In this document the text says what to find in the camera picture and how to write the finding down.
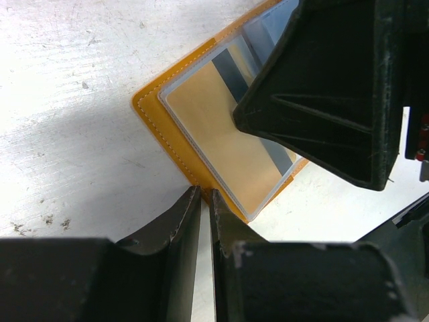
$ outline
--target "card holder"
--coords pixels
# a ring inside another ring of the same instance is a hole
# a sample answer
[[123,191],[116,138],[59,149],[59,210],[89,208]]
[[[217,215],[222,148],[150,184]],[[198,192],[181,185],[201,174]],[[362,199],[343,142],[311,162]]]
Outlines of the card holder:
[[298,0],[265,1],[140,90],[133,106],[188,180],[219,189],[244,221],[306,160],[237,130],[232,112],[262,69]]

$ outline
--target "scratched white surface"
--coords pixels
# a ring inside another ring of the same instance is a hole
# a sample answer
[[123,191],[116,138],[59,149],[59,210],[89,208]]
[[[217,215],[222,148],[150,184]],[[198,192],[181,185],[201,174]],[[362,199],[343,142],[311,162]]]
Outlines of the scratched white surface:
[[[258,0],[0,0],[0,236],[118,240],[188,186],[132,94]],[[272,240],[353,241],[428,191],[400,157],[386,191],[315,165],[251,224]],[[214,321],[203,211],[193,321]]]

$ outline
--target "dirt spot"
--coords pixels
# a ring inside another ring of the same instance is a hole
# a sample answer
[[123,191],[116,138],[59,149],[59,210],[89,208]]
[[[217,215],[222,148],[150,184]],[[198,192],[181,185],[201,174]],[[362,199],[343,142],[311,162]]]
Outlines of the dirt spot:
[[31,232],[31,229],[24,229],[24,225],[18,225],[17,223],[11,223],[13,225],[13,231],[20,234],[21,236],[27,236],[25,233]]
[[125,161],[127,161],[128,163],[131,163],[131,164],[134,164],[135,166],[138,166],[139,168],[145,168],[145,166],[142,166],[140,163],[138,163],[138,162],[136,162],[136,161],[131,161],[131,160],[128,160],[128,159],[126,159],[126,158],[122,158],[122,159],[124,159]]
[[47,226],[51,226],[52,222],[54,222],[54,215],[49,215],[45,217],[44,221]]
[[64,231],[66,231],[70,228],[70,222],[71,221],[72,221],[71,219],[66,219],[60,224],[60,226],[64,228]]
[[93,45],[93,44],[98,44],[99,42],[101,42],[101,40],[95,40],[95,37],[93,37],[93,38],[89,41],[88,46]]

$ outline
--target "red component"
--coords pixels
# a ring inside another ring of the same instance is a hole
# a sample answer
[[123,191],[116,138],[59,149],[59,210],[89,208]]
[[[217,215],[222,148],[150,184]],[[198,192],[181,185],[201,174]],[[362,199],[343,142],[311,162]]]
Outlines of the red component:
[[422,123],[419,131],[419,140],[416,152],[416,159],[419,161],[424,160],[426,150],[429,148],[429,114],[425,114],[422,117]]
[[421,153],[420,151],[417,151],[417,153],[416,153],[416,159],[418,161],[423,161],[424,160],[424,153]]

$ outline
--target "black machine part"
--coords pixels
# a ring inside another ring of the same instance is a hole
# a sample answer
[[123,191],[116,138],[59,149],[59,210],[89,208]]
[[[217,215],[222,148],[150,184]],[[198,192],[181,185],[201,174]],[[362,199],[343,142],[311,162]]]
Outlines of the black machine part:
[[1,239],[2,321],[189,322],[200,187],[116,244]]
[[237,128],[383,190],[403,106],[406,158],[429,161],[428,17],[427,0],[300,0],[233,112]]
[[[429,313],[428,222],[429,194],[356,244],[271,243],[212,191],[216,319],[418,321]],[[172,208],[116,244],[96,238],[0,239],[1,316],[189,322],[199,223],[200,188],[191,187]]]
[[[269,243],[228,209],[218,191],[211,195],[210,226],[218,322],[411,322],[419,321],[417,303],[419,316],[429,313],[428,281],[408,296],[402,272],[376,244]],[[368,239],[376,241],[376,232]],[[414,254],[403,242],[394,237],[393,246],[401,248],[396,252]],[[407,258],[406,274],[417,273],[421,282],[424,252],[418,251],[417,262]]]

